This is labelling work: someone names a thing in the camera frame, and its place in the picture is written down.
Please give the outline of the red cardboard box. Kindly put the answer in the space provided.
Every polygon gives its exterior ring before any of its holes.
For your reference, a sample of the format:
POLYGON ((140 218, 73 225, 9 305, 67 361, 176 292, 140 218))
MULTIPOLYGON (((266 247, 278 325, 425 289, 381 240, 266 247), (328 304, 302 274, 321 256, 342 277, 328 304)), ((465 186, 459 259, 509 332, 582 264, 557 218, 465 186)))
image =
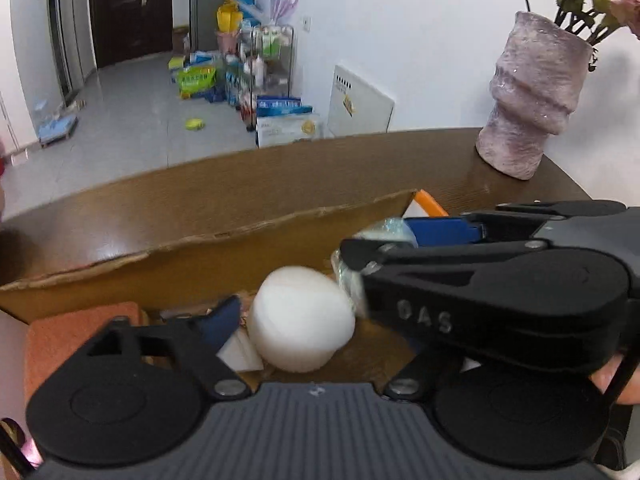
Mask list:
POLYGON ((441 217, 425 191, 401 191, 361 205, 322 207, 177 240, 77 269, 19 278, 25 247, 1 232, 1 378, 24 389, 29 325, 67 312, 135 302, 156 324, 163 315, 197 314, 225 296, 250 300, 269 273, 304 266, 334 274, 330 258, 344 238, 388 218, 441 217))

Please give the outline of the white soft ball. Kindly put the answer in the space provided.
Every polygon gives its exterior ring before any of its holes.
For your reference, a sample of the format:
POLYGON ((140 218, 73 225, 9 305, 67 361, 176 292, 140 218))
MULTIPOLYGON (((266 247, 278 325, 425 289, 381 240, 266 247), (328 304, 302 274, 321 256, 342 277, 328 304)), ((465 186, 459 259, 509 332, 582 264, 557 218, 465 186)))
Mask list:
POLYGON ((341 290, 349 296, 357 318, 369 316, 362 274, 376 270, 383 246, 416 247, 416 236, 401 218, 388 218, 341 241, 330 261, 341 290))

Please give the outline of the green bag on floor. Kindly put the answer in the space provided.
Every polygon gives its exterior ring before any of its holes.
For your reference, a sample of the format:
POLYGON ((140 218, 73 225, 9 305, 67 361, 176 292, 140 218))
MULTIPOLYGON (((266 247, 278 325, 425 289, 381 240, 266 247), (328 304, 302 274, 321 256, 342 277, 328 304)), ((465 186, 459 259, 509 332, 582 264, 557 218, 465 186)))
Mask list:
POLYGON ((178 84, 181 99, 192 99, 203 92, 209 92, 215 87, 217 69, 211 65, 189 66, 178 72, 178 84))

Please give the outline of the dried pink roses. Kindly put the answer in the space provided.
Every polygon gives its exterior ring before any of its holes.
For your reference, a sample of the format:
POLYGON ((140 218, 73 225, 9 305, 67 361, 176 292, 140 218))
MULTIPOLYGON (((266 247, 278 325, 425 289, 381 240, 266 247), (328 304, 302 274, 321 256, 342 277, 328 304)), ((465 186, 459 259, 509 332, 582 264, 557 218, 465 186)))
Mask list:
POLYGON ((639 38, 639 0, 555 0, 555 5, 552 24, 556 28, 577 38, 589 32, 585 39, 591 49, 589 73, 597 69, 597 45, 614 32, 626 28, 639 38))

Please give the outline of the white foam ball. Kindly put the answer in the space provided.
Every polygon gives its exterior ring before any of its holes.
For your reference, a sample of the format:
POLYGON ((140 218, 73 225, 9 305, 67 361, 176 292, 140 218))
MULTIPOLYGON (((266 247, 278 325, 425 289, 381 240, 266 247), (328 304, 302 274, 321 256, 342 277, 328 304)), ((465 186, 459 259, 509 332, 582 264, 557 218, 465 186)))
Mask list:
POLYGON ((325 366, 354 336, 349 296, 332 278, 303 266, 271 272, 260 285, 246 327, 258 354, 278 370, 325 366))

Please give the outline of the pink ceramic vase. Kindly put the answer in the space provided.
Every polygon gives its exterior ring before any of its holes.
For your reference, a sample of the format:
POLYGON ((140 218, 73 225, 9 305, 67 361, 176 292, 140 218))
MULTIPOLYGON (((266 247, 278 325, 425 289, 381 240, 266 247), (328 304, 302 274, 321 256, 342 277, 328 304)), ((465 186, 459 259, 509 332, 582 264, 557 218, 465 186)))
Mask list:
POLYGON ((507 176, 536 174, 549 136, 566 129, 577 108, 593 47, 544 16, 515 14, 489 84, 494 108, 480 130, 480 158, 507 176))

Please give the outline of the yellow bucket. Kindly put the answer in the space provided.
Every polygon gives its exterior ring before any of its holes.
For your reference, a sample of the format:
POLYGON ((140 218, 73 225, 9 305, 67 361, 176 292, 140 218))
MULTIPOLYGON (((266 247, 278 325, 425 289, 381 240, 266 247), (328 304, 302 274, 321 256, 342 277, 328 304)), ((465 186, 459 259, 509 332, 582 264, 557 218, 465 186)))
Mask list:
POLYGON ((218 32, 223 34, 231 34, 236 32, 242 22, 243 12, 234 2, 225 2, 218 6, 216 11, 216 20, 218 32))

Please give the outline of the dark entrance door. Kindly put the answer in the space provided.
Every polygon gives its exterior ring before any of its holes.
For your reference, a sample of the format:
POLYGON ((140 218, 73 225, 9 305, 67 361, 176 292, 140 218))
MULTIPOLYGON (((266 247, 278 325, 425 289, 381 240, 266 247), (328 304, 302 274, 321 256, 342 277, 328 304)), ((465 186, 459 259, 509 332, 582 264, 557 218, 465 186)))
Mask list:
POLYGON ((171 0, 89 0, 96 66, 171 48, 171 0))

